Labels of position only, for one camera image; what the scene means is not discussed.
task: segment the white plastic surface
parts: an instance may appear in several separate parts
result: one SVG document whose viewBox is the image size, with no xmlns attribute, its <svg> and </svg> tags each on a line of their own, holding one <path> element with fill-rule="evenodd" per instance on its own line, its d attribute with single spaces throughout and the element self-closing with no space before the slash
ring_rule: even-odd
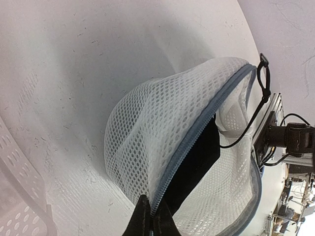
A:
<svg viewBox="0 0 315 236">
<path fill-rule="evenodd" d="M 313 0 L 239 0 L 258 50 L 268 55 L 286 113 L 314 124 L 315 2 Z M 299 122 L 288 118 L 287 122 Z"/>
<path fill-rule="evenodd" d="M 57 236 L 42 177 L 0 117 L 0 235 Z"/>
<path fill-rule="evenodd" d="M 214 57 L 259 63 L 236 0 L 3 0 L 0 21 L 0 115 L 61 236 L 125 230 L 133 205 L 106 175 L 103 138 L 128 91 Z M 255 83 L 249 116 L 260 99 Z"/>
</svg>

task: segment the black fabric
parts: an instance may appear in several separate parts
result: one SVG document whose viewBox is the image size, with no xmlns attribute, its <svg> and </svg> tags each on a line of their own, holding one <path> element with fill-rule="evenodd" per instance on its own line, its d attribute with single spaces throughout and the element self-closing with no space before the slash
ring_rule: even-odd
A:
<svg viewBox="0 0 315 236">
<path fill-rule="evenodd" d="M 282 205 L 278 212 L 279 216 L 283 216 L 287 219 L 292 219 L 294 216 L 294 210 L 292 208 L 287 207 L 286 205 Z"/>
<path fill-rule="evenodd" d="M 163 199 L 172 215 L 220 157 L 215 116 L 207 124 L 172 178 Z"/>
<path fill-rule="evenodd" d="M 282 224 L 281 229 L 280 229 L 280 233 L 282 233 L 282 234 L 286 233 L 286 230 L 287 230 L 289 224 L 290 224 L 290 221 Z"/>
</svg>

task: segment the zipper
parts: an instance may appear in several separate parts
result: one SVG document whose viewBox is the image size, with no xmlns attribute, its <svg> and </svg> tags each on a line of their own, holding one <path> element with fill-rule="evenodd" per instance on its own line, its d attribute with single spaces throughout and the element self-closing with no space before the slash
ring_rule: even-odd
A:
<svg viewBox="0 0 315 236">
<path fill-rule="evenodd" d="M 236 231 L 233 234 L 228 234 L 228 235 L 239 236 L 247 228 L 247 226 L 250 224 L 250 222 L 254 218 L 254 216 L 258 210 L 259 203 L 261 201 L 261 197 L 262 197 L 261 173 L 260 173 L 259 167 L 256 163 L 256 160 L 252 155 L 251 155 L 251 164 L 252 164 L 251 176 L 252 176 L 252 179 L 256 179 L 256 182 L 252 185 L 253 192 L 256 192 L 256 195 L 255 195 L 255 199 L 252 199 L 251 201 L 255 202 L 255 204 L 254 205 L 252 204 L 252 208 L 251 208 L 250 212 L 248 212 L 249 206 L 247 206 L 244 209 L 243 212 L 246 211 L 246 213 L 248 215 L 247 219 L 244 221 L 244 223 L 242 225 L 240 225 L 240 222 L 237 222 L 238 229 L 236 229 Z"/>
<path fill-rule="evenodd" d="M 153 198 L 153 204 L 151 208 L 151 216 L 155 215 L 159 203 L 161 202 L 164 193 L 172 178 L 174 177 L 180 164 L 187 156 L 207 124 L 212 119 L 215 112 L 219 109 L 222 103 L 227 99 L 236 86 L 252 71 L 256 70 L 256 67 L 250 64 L 244 65 L 239 69 L 221 88 L 221 90 L 211 99 L 207 107 L 201 112 L 195 123 L 187 132 L 186 136 L 178 146 L 177 150 L 173 154 L 170 162 L 168 163 L 166 170 L 161 178 L 160 184 L 157 187 L 157 193 Z"/>
</svg>

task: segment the mesh laundry bag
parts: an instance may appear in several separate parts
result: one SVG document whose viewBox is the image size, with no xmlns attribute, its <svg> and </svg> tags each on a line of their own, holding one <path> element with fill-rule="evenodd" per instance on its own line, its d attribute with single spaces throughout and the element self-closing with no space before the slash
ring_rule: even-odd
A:
<svg viewBox="0 0 315 236">
<path fill-rule="evenodd" d="M 220 58 L 136 87 L 117 104 L 107 123 L 108 175 L 134 204 L 141 194 L 147 195 L 155 214 L 181 163 L 214 116 L 221 145 L 233 143 L 244 131 L 255 76 L 256 67 L 245 60 Z M 208 138 L 204 145 L 214 141 Z M 173 215 L 183 235 L 238 235 L 250 222 L 261 195 L 251 143 L 248 132 L 237 145 L 222 149 L 185 197 Z"/>
</svg>

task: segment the black cable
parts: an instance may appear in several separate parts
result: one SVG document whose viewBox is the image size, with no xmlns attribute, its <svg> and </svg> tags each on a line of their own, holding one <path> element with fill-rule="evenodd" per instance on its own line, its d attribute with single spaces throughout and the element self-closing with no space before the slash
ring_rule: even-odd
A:
<svg viewBox="0 0 315 236">
<path fill-rule="evenodd" d="M 305 124 L 310 125 L 310 123 L 308 123 L 308 122 L 307 122 L 303 117 L 301 117 L 300 115 L 295 114 L 295 113 L 290 113 L 290 114 L 287 114 L 287 115 L 283 118 L 283 120 L 282 120 L 280 126 L 283 125 L 284 120 L 285 120 L 286 118 L 288 118 L 288 117 L 298 117 L 298 118 L 301 119 Z"/>
<path fill-rule="evenodd" d="M 275 163 L 264 163 L 265 166 L 276 166 L 278 164 L 280 164 L 283 160 L 285 160 L 288 156 L 290 156 L 289 153 L 287 153 L 286 155 L 284 155 L 279 161 L 275 162 Z"/>
<path fill-rule="evenodd" d="M 276 147 L 271 148 L 270 152 L 267 154 L 267 156 L 262 160 L 262 163 L 268 162 L 275 154 L 276 152 Z"/>
<path fill-rule="evenodd" d="M 259 82 L 259 85 L 261 87 L 261 90 L 262 90 L 262 99 L 259 103 L 259 105 L 257 106 L 249 124 L 247 125 L 247 127 L 245 128 L 244 132 L 242 133 L 242 135 L 232 144 L 230 145 L 227 145 L 227 146 L 221 146 L 221 148 L 231 148 L 233 147 L 234 145 L 238 144 L 241 139 L 246 135 L 247 131 L 250 129 L 252 123 L 254 122 L 254 120 L 256 119 L 258 113 L 260 112 L 261 108 L 263 107 L 263 105 L 265 103 L 268 102 L 269 100 L 269 97 L 271 95 L 271 91 L 270 91 L 270 70 L 269 70 L 269 62 L 267 60 L 267 58 L 263 55 L 263 53 L 260 54 L 260 63 L 257 67 L 257 79 L 258 79 L 258 82 Z M 266 68 L 266 87 L 264 87 L 264 85 L 262 84 L 262 81 L 261 81 L 261 77 L 260 77 L 260 73 L 261 73 L 261 70 L 262 68 L 265 67 Z"/>
<path fill-rule="evenodd" d="M 256 108 L 256 111 L 254 112 L 254 114 L 253 114 L 253 116 L 252 116 L 252 118 L 251 118 L 249 124 L 247 125 L 246 129 L 244 130 L 244 132 L 242 133 L 242 135 L 241 135 L 234 143 L 232 143 L 232 144 L 230 144 L 230 145 L 228 145 L 228 146 L 221 146 L 221 145 L 220 145 L 220 147 L 223 148 L 223 149 L 224 149 L 224 148 L 231 148 L 231 147 L 233 147 L 234 145 L 238 144 L 238 143 L 241 141 L 241 139 L 246 135 L 247 131 L 250 129 L 252 123 L 253 123 L 254 120 L 256 119 L 258 113 L 260 112 L 260 110 L 261 110 L 261 108 L 263 107 L 264 104 L 265 104 L 265 103 L 264 103 L 263 101 L 260 102 L 260 104 L 259 104 L 258 107 Z"/>
</svg>

